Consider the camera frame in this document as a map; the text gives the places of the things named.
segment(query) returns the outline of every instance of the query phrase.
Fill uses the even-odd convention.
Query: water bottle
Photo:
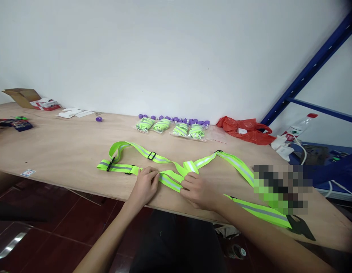
[[[287,141],[294,141],[295,137],[301,135],[310,125],[317,114],[310,113],[306,117],[296,121],[282,135],[287,138]]]

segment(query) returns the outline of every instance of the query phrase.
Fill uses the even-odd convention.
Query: red plastic bag
[[[231,136],[240,138],[242,140],[252,142],[258,145],[268,145],[273,142],[276,138],[271,136],[272,130],[270,127],[257,123],[256,119],[245,119],[242,121],[236,121],[227,116],[221,118],[217,126],[223,128]],[[247,130],[247,133],[242,135],[238,133],[238,128]],[[259,129],[265,129],[267,132],[262,133]]]

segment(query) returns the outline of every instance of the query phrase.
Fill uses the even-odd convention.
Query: neon yellow strap
[[[265,221],[270,222],[271,224],[275,224],[283,228],[291,228],[290,222],[287,219],[286,215],[279,213],[277,210],[273,208],[252,204],[252,203],[231,197],[229,195],[225,195],[225,196],[229,197],[235,203],[238,203],[242,208],[249,211],[253,215],[257,216],[258,218],[261,218]]]
[[[109,164],[111,161],[108,160],[102,160],[100,164],[97,166],[98,169],[101,170],[107,170],[109,167],[109,171],[115,171],[115,172],[121,172],[121,173],[126,173],[126,174],[134,174],[138,175],[138,170],[141,169],[137,166],[133,165],[125,165],[125,164],[118,164],[118,162],[121,159],[121,153],[123,149],[126,147],[133,146],[134,148],[137,149],[144,157],[159,163],[174,163],[176,166],[177,171],[180,174],[176,174],[172,170],[167,170],[167,171],[162,171],[160,175],[159,181],[163,183],[164,185],[172,188],[173,190],[180,192],[180,189],[182,186],[180,185],[184,177],[189,173],[189,172],[195,172],[199,173],[198,169],[201,167],[205,166],[208,164],[211,160],[215,158],[215,156],[220,156],[227,160],[232,166],[236,168],[236,170],[247,180],[247,182],[253,187],[254,186],[254,180],[253,180],[253,174],[249,170],[249,168],[246,166],[246,164],[237,158],[234,155],[224,153],[222,151],[216,151],[212,155],[208,157],[204,157],[202,159],[199,159],[195,162],[192,161],[186,161],[183,164],[183,167],[181,167],[177,162],[170,161],[167,158],[160,156],[156,154],[155,152],[150,152],[146,150],[145,148],[132,143],[132,142],[127,142],[127,141],[119,141],[114,143],[110,150],[109,150],[109,157],[113,159],[113,163],[109,167]],[[276,224],[278,226],[282,226],[284,228],[291,228],[290,223],[287,220],[287,217],[281,213],[279,213],[277,210],[257,204],[252,204],[246,201],[242,201],[233,197],[228,196],[230,199],[232,199],[234,202],[239,203],[244,209],[249,211],[250,213],[256,215],[257,217],[266,220],[272,224]]]
[[[171,121],[169,119],[162,119],[159,122],[157,122],[151,130],[162,133],[165,130],[167,130],[170,126]]]
[[[187,137],[187,130],[189,129],[189,125],[178,122],[176,123],[175,128],[173,129],[172,135]]]
[[[202,139],[205,136],[205,127],[199,124],[192,124],[189,130],[189,138]]]
[[[148,129],[154,124],[154,120],[150,118],[142,118],[136,125],[139,131],[148,132]]]

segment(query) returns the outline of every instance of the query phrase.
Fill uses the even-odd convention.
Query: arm
[[[74,273],[103,273],[109,270],[116,249],[128,225],[157,191],[159,173],[152,167],[138,171],[137,181],[128,201],[76,267]]]
[[[196,173],[188,173],[181,183],[181,195],[197,209],[208,209],[227,219],[256,245],[283,272],[335,272],[323,260],[228,197]]]

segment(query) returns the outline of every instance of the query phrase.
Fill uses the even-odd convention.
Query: power strip
[[[320,192],[323,196],[327,195],[329,192],[329,190],[323,190],[319,188],[317,188],[316,190]],[[329,195],[329,198],[352,202],[352,195],[350,193],[342,193],[339,191],[332,191],[332,193]]]

